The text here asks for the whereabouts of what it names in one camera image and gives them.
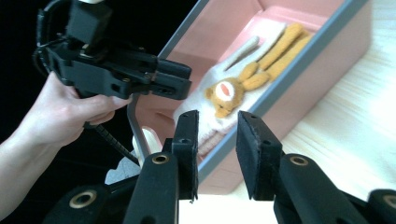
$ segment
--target plush toy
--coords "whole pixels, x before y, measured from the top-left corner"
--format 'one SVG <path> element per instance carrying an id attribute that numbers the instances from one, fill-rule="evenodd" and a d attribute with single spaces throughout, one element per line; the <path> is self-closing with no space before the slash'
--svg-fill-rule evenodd
<path id="1" fill-rule="evenodd" d="M 213 103 L 217 118 L 231 114 L 242 103 L 245 91 L 253 91 L 270 79 L 267 73 L 255 74 L 258 68 L 258 63 L 250 63 L 239 77 L 224 78 L 205 90 L 205 97 Z"/>
<path id="2" fill-rule="evenodd" d="M 215 117 L 224 119 L 253 91 L 274 81 L 311 39 L 300 23 L 289 25 L 275 45 L 257 62 L 249 63 L 239 77 L 226 77 L 205 90 L 215 107 Z"/>

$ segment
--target black mount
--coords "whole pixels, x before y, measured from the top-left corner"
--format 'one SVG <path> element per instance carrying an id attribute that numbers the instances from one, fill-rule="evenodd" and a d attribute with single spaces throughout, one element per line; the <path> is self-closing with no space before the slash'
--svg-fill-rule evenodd
<path id="1" fill-rule="evenodd" d="M 47 72 L 54 71 L 64 85 L 74 86 L 82 97 L 95 94 L 127 99 L 132 93 L 152 93 L 166 98 L 187 98 L 191 69 L 184 64 L 159 59 L 144 48 L 105 36 L 112 9 L 105 2 L 71 2 L 66 34 L 49 41 L 50 19 L 55 9 L 40 11 L 37 51 Z"/>

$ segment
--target cable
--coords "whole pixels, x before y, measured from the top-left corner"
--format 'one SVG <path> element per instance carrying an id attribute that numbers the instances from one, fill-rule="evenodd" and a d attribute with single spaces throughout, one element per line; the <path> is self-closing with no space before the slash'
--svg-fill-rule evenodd
<path id="1" fill-rule="evenodd" d="M 137 158 L 132 155 L 128 149 L 126 149 L 110 132 L 108 132 L 103 125 L 97 125 L 94 129 L 103 137 L 105 140 L 113 146 L 121 155 L 128 158 L 134 164 L 140 166 L 139 161 Z"/>

